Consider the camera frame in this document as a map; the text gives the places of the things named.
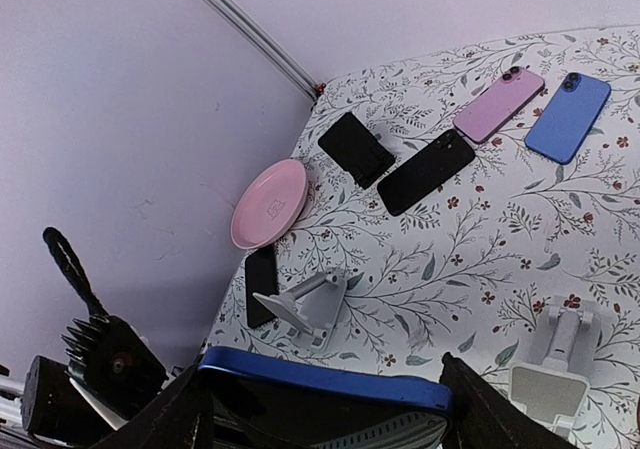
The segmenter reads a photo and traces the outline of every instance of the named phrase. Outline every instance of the pink plate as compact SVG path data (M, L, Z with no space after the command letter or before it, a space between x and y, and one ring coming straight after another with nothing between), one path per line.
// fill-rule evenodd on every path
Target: pink plate
M231 220L231 239L240 249L277 241L296 221L307 198L307 174L301 162L276 162L251 183Z

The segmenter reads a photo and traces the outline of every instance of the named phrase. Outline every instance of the wall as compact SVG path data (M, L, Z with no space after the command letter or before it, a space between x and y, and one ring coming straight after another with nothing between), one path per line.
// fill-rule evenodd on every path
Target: wall
M242 255L233 206L310 101L200 0L0 0L0 40L0 363L64 360L86 317L47 225L107 309L188 363Z
M316 78L467 43L640 21L638 0L235 0Z

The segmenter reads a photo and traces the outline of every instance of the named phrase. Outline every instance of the tablecloth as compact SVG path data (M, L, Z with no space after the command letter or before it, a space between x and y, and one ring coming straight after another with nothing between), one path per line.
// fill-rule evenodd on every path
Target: tablecloth
M401 164L510 66L542 75L539 96L474 163L400 217L356 186L318 138L353 112ZM613 92L576 159L560 166L523 138L571 71ZM437 380L446 351L505 392L552 295L598 303L593 388L570 441L635 447L640 391L640 26L532 34L384 64L331 81L293 158L309 176L303 212L276 244L281 290L317 270L348 271L325 353L293 346L287 324L245 321L236 273L203 349L227 345L367 373Z

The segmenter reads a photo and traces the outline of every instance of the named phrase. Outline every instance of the floral pattern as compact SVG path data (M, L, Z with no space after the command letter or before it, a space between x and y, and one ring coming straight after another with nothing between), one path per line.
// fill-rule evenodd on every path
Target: floral pattern
M513 65L547 90L476 160L400 217L318 147L353 112L402 163ZM570 441L635 447L640 392L640 28L533 34L385 64L331 81L293 157L307 204L276 244L281 289L344 268L348 292L327 352L293 346L286 324L246 327L244 270L231 282L203 348L229 345L309 364L437 380L446 351L504 393L552 295L596 300L603 328L592 390ZM576 159L559 166L524 136L562 78L582 72L613 92Z

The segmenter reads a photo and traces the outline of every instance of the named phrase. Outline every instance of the pink smartphone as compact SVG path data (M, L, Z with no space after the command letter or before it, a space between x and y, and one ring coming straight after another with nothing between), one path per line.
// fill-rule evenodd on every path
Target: pink smartphone
M473 142L480 144L491 137L542 89L542 77L514 66L471 101L453 119L453 125Z

